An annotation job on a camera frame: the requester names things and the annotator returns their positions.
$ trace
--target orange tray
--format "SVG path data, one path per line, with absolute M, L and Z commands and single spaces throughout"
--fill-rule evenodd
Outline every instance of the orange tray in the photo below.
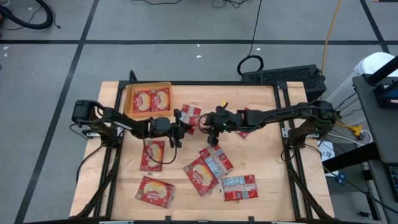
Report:
M 134 92 L 143 90 L 160 90 L 163 88 L 169 88 L 169 110 L 168 111 L 155 111 L 155 112 L 143 112 L 133 113 L 133 100 Z M 172 116 L 172 84 L 170 82 L 159 82 L 159 83 L 145 83 L 145 84 L 130 84 L 126 86 L 126 101 L 124 102 L 124 113 L 130 118 L 141 118 L 149 116 Z

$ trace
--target red snack package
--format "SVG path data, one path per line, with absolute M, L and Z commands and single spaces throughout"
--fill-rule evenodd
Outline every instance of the red snack package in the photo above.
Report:
M 192 105 L 182 105 L 180 120 L 182 120 L 182 122 L 186 124 L 191 124 L 192 126 L 197 127 L 200 113 L 201 113 L 200 107 Z M 187 131 L 188 134 L 193 134 L 194 132 L 195 128 L 192 128 Z
M 168 208 L 174 197 L 174 185 L 143 177 L 138 188 L 136 199 Z
M 229 161 L 219 145 L 216 147 L 207 146 L 199 151 L 199 154 L 217 179 L 234 169 L 231 161 Z
M 217 178 L 213 175 L 201 157 L 185 166 L 184 171 L 200 196 L 210 194 L 218 184 Z
M 259 197 L 254 175 L 222 178 L 224 201 Z
M 162 162 L 164 154 L 164 141 L 145 141 L 145 148 L 142 150 L 140 168 L 141 171 L 162 171 L 162 164 L 150 159 L 147 153 L 154 160 Z
M 242 131 L 236 131 L 236 133 L 241 136 L 243 139 L 246 139 L 249 133 L 244 133 Z
M 133 104 L 132 104 L 132 112 L 133 113 L 143 113 L 150 111 L 150 91 L 135 91 Z
M 168 111 L 170 109 L 170 96 L 169 88 L 163 88 L 161 90 L 150 91 L 150 110 L 156 111 Z

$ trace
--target wooden table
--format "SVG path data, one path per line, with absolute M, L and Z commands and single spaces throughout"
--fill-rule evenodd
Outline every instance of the wooden table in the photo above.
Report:
M 287 83 L 292 105 L 306 101 L 302 83 Z M 118 82 L 103 82 L 98 101 L 104 106 L 113 107 Z M 214 111 L 222 101 L 229 103 L 228 109 L 248 107 L 257 110 L 276 108 L 274 90 L 271 86 L 173 86 L 173 108 L 181 108 L 184 103 L 202 107 L 202 113 Z M 283 93 L 280 90 L 282 106 Z M 123 111 L 124 97 L 121 100 Z M 302 120 L 295 120 L 299 125 Z M 234 165 L 228 176 L 254 174 L 256 177 L 259 198 L 224 202 L 218 191 L 206 197 L 200 197 L 182 168 L 199 156 L 198 151 L 208 144 L 207 135 L 196 132 L 193 136 L 186 134 L 182 148 L 178 149 L 177 159 L 171 165 L 163 166 L 163 171 L 151 177 L 163 180 L 176 186 L 176 193 L 168 209 L 158 207 L 134 198 L 141 177 L 145 172 L 139 170 L 142 156 L 142 140 L 129 133 L 125 134 L 119 166 L 118 181 L 113 203 L 112 220 L 164 220 L 170 215 L 172 220 L 213 220 L 213 221 L 246 221 L 254 216 L 256 221 L 293 221 L 294 212 L 290 196 L 289 181 L 284 162 L 280 159 L 283 150 L 278 123 L 268 124 L 242 140 L 236 133 L 220 134 L 220 146 Z M 174 149 L 164 139 L 165 157 L 169 161 Z M 88 141 L 85 156 L 100 144 L 99 139 Z M 317 147 L 314 139 L 307 144 Z M 88 159 L 81 168 L 70 215 L 82 210 L 96 189 L 101 175 L 105 150 Z M 303 168 L 309 191 L 323 209 L 334 217 L 322 162 L 319 153 L 305 148 L 301 151 Z M 301 216 L 305 217 L 302 194 L 297 188 Z M 101 214 L 104 214 L 106 198 L 103 195 Z

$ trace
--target white cable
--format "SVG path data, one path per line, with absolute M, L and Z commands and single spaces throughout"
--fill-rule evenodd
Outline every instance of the white cable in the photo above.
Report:
M 372 142 L 373 142 L 373 137 L 372 137 L 372 134 L 370 133 L 370 131 L 368 131 L 368 130 L 362 130 L 361 133 L 367 133 L 367 134 L 369 135 L 369 137 L 371 138 L 371 139 L 369 140 L 369 143 L 372 143 Z
M 354 141 L 354 140 L 352 140 L 352 139 L 350 139 L 350 138 L 344 137 L 344 136 L 338 136 L 338 135 L 334 135 L 334 134 L 330 134 L 330 133 L 328 133 L 328 135 L 333 136 L 333 137 L 336 137 L 336 138 L 341 138 L 341 139 L 348 140 L 348 141 L 353 142 L 353 143 L 356 143 L 356 144 L 358 144 L 358 145 L 360 145 L 360 146 L 364 146 L 364 144 L 361 144 L 361 143 L 359 143 L 359 142 L 356 142 L 356 141 Z

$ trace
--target black keyboard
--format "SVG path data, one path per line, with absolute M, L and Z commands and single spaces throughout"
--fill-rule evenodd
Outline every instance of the black keyboard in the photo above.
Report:
M 396 202 L 398 202 L 398 166 L 388 166 L 387 176 L 390 180 L 392 194 Z

